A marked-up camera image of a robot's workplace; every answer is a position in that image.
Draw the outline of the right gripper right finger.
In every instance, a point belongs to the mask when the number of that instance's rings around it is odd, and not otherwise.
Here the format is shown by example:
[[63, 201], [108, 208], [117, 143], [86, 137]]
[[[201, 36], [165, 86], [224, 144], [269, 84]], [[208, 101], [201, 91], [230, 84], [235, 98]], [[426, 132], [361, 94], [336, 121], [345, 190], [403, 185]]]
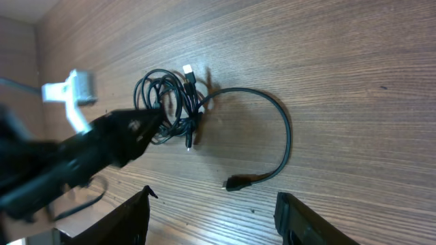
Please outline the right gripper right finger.
[[358, 245], [290, 193], [277, 193], [274, 218], [283, 245]]

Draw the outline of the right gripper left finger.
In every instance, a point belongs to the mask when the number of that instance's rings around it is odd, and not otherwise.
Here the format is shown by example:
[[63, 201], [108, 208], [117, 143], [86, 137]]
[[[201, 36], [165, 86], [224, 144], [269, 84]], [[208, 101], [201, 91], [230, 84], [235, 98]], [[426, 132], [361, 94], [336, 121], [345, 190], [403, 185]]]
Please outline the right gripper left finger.
[[151, 217], [150, 197], [158, 198], [150, 186], [145, 186], [66, 244], [145, 245]]

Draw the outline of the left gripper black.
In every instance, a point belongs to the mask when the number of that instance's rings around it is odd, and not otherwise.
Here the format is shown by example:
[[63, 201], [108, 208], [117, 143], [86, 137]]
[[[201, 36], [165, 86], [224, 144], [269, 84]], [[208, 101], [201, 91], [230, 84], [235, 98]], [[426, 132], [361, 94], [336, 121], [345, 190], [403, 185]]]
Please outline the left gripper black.
[[62, 141], [57, 182], [85, 185], [109, 165], [122, 168], [141, 157], [164, 121], [162, 109], [113, 110], [91, 122], [91, 130]]

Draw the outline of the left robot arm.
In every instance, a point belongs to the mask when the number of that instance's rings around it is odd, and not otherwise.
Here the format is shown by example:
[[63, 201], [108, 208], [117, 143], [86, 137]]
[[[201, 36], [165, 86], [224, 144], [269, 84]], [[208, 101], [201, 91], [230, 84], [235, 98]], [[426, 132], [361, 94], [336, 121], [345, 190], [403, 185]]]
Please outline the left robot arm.
[[32, 140], [10, 111], [1, 108], [1, 211], [32, 222], [33, 214], [63, 195], [63, 187], [87, 185], [109, 165], [141, 157], [164, 121], [162, 109], [113, 110], [91, 130], [62, 141]]

